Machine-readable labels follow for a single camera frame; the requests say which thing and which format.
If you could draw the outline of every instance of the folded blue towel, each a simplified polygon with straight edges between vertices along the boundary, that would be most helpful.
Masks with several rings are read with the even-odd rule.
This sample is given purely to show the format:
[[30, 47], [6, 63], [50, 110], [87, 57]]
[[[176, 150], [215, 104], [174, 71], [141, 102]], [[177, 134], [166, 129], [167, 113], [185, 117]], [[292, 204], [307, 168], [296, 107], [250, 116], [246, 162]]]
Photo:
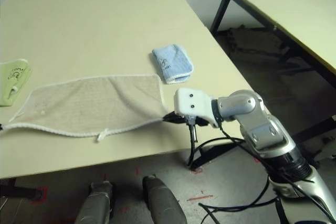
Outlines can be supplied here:
[[181, 46], [173, 44], [155, 48], [152, 52], [167, 84], [184, 82], [194, 71], [192, 62]]

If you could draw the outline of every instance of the black cable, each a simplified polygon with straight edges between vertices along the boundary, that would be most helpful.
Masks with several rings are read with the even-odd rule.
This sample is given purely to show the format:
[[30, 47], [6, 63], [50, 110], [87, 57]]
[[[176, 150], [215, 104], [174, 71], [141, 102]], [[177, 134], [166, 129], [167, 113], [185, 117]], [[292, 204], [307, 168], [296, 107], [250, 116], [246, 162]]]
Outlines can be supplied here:
[[192, 162], [194, 161], [194, 155], [196, 152], [198, 152], [204, 145], [208, 144], [208, 143], [211, 143], [213, 141], [218, 141], [218, 140], [225, 140], [225, 139], [234, 139], [236, 141], [240, 141], [240, 142], [244, 142], [245, 140], [244, 139], [241, 139], [241, 138], [237, 138], [237, 137], [218, 137], [218, 138], [214, 138], [214, 139], [210, 139], [206, 142], [204, 142], [203, 144], [200, 144], [197, 148], [195, 148], [195, 143], [193, 141], [192, 138], [191, 139], [191, 147], [190, 147], [190, 155], [189, 155], [189, 158], [188, 158], [188, 162], [187, 162], [187, 166], [190, 167]]
[[205, 220], [205, 218], [210, 215], [210, 217], [212, 218], [212, 220], [216, 223], [216, 224], [220, 224], [219, 221], [216, 219], [216, 217], [213, 215], [214, 211], [210, 211], [207, 207], [200, 205], [206, 212], [207, 215], [203, 218], [202, 222]]
[[[241, 139], [241, 138], [237, 138], [237, 137], [232, 137], [234, 140], [237, 140], [237, 141], [240, 141], [240, 142], [245, 142], [244, 139]], [[210, 139], [206, 142], [204, 142], [203, 144], [200, 144], [196, 149], [195, 149], [195, 153], [197, 151], [199, 151], [201, 148], [203, 148], [204, 145], [208, 144], [208, 143], [211, 143], [213, 141], [218, 141], [218, 140], [225, 140], [225, 139], [230, 139], [231, 140], [231, 137], [218, 137], [218, 138], [214, 138], [214, 139]]]
[[194, 155], [195, 155], [195, 139], [193, 138], [193, 127], [192, 125], [189, 125], [189, 132], [190, 132], [190, 155], [189, 155], [189, 159], [187, 162], [187, 166], [190, 167], [191, 164], [194, 161]]
[[254, 201], [252, 201], [250, 204], [248, 204], [246, 206], [242, 206], [242, 207], [213, 207], [213, 206], [204, 205], [202, 203], [199, 203], [199, 205], [201, 207], [205, 206], [207, 208], [213, 208], [213, 209], [220, 210], [220, 211], [229, 211], [229, 212], [244, 211], [247, 208], [250, 208], [251, 206], [253, 206], [255, 203], [257, 203], [262, 198], [262, 196], [265, 194], [265, 192], [267, 191], [268, 187], [269, 187], [269, 180], [268, 180], [268, 176], [267, 176], [266, 184], [265, 184], [264, 188], [262, 189], [261, 193], [258, 195], [258, 197]]
[[[250, 206], [249, 208], [255, 208], [255, 207], [264, 207], [264, 206], [267, 206], [267, 205], [270, 205], [270, 204], [273, 204], [276, 199], [278, 197], [275, 197], [273, 199], [270, 199], [266, 202], [262, 202], [262, 203], [257, 203], [257, 204], [254, 204], [252, 206]], [[239, 209], [239, 208], [245, 208], [246, 206], [237, 206], [237, 207], [227, 207], [227, 209]], [[214, 213], [214, 212], [219, 212], [219, 211], [224, 211], [224, 210], [212, 210], [211, 213]], [[204, 218], [202, 219], [201, 221], [201, 224], [203, 224], [204, 220], [209, 216], [209, 214], [206, 214], [206, 216], [204, 216]]]
[[[223, 127], [222, 127], [221, 123], [219, 124], [219, 129], [221, 130], [221, 132], [226, 137], [230, 137], [223, 130]], [[240, 147], [241, 149], [243, 149], [245, 152], [247, 152], [248, 154], [250, 154], [252, 157], [254, 157], [255, 159], [259, 160], [266, 168], [271, 169], [273, 172], [277, 173], [281, 178], [283, 178], [285, 181], [287, 181], [295, 190], [297, 190], [298, 192], [302, 193], [305, 197], [307, 197], [310, 201], [312, 201], [312, 203], [314, 203], [329, 218], [329, 220], [331, 221], [331, 223], [336, 224], [336, 220], [333, 218], [333, 216], [320, 203], [318, 203], [313, 197], [311, 197], [310, 195], [308, 195], [305, 191], [303, 191], [300, 187], [298, 187], [295, 183], [293, 183], [287, 176], [279, 173], [275, 168], [273, 168], [271, 165], [269, 165], [268, 163], [266, 163], [263, 159], [259, 158], [259, 156], [255, 155], [254, 153], [252, 153], [247, 148], [243, 147], [241, 144], [239, 144], [233, 138], [231, 138], [231, 141], [234, 142], [235, 144], [237, 144], [238, 147]]]

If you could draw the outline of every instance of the tabletop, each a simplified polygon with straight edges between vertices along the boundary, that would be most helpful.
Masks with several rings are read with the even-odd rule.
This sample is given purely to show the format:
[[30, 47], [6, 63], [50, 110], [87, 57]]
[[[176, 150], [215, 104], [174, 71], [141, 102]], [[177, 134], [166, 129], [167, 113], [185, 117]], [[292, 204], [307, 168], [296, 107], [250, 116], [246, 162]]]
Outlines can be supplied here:
[[336, 74], [335, 0], [243, 0]]
[[[182, 45], [194, 64], [186, 83], [164, 84], [166, 106], [180, 87], [202, 89], [214, 97], [250, 89], [185, 0], [6, 0], [1, 6], [2, 59], [25, 58], [32, 69], [11, 107], [0, 108], [6, 123], [30, 92], [46, 84], [110, 74], [153, 74], [153, 48]], [[240, 137], [237, 122], [224, 123]], [[221, 136], [198, 127], [199, 144]], [[70, 138], [41, 131], [0, 132], [0, 178], [52, 172], [190, 147], [185, 125], [156, 123], [110, 135]]]

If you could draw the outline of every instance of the metal leg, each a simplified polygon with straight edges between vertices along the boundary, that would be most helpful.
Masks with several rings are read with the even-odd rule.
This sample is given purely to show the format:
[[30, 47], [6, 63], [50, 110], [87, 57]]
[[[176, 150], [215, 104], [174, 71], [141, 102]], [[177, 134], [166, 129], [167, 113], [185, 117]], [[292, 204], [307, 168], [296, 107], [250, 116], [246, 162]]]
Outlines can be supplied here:
[[218, 27], [222, 22], [223, 16], [226, 12], [226, 9], [227, 9], [227, 6], [229, 5], [229, 3], [230, 3], [230, 0], [222, 0], [220, 5], [219, 5], [219, 8], [218, 8], [218, 11], [216, 13], [215, 19], [214, 19], [214, 21], [211, 25], [211, 28], [210, 28], [210, 33], [213, 36], [215, 36], [217, 34]]
[[219, 146], [214, 146], [206, 152], [201, 152], [201, 156], [192, 162], [190, 169], [195, 170], [200, 166], [206, 164], [207, 162], [215, 159], [216, 157], [221, 156], [222, 154], [232, 150], [236, 146], [236, 144], [223, 144]]
[[26, 198], [29, 200], [39, 200], [42, 192], [33, 188], [15, 186], [15, 178], [9, 180], [8, 185], [0, 185], [0, 197], [5, 198]]
[[301, 143], [312, 137], [318, 136], [324, 132], [327, 132], [333, 129], [336, 129], [336, 120], [334, 120], [333, 118], [328, 118], [318, 124], [315, 124], [314, 126], [304, 131], [301, 131], [293, 135], [293, 139], [297, 143]]

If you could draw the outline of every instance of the floor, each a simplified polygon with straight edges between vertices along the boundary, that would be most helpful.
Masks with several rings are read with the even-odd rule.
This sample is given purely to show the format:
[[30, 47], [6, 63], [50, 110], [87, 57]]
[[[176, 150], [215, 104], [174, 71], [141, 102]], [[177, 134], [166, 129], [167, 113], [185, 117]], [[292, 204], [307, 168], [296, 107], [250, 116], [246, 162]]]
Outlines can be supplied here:
[[[240, 44], [257, 44], [246, 36], [243, 39]], [[264, 45], [269, 44], [267, 38], [261, 41]], [[228, 51], [225, 40], [219, 40], [219, 43]], [[283, 72], [282, 67], [288, 65], [302, 67], [305, 63], [299, 58], [290, 59], [286, 66], [280, 66], [269, 55], [237, 51], [228, 51], [228, 54], [291, 134], [336, 110], [333, 107], [336, 106], [333, 104], [336, 91], [330, 89], [315, 72], [300, 75], [275, 74]], [[326, 137], [335, 135], [335, 132], [326, 133]], [[323, 145], [320, 139], [308, 141], [312, 149]], [[18, 178], [17, 186], [48, 187], [47, 199], [37, 204], [28, 200], [10, 199], [1, 210], [0, 223], [73, 223], [87, 197], [89, 184], [104, 179], [117, 186], [114, 217], [110, 223], [152, 223], [150, 212], [142, 199], [141, 181], [144, 176], [155, 174], [180, 201], [188, 223], [194, 224], [200, 223], [206, 214], [198, 206], [199, 202], [215, 206], [248, 204], [258, 196], [266, 182], [267, 175], [262, 165], [238, 148], [216, 158], [195, 173], [185, 167], [187, 157], [186, 151]], [[320, 164], [319, 172], [336, 197], [336, 162], [327, 158]], [[269, 189], [261, 201], [273, 196], [274, 193]], [[239, 213], [219, 212], [215, 215], [223, 224], [279, 223], [274, 205]], [[204, 223], [213, 222], [208, 218]]]

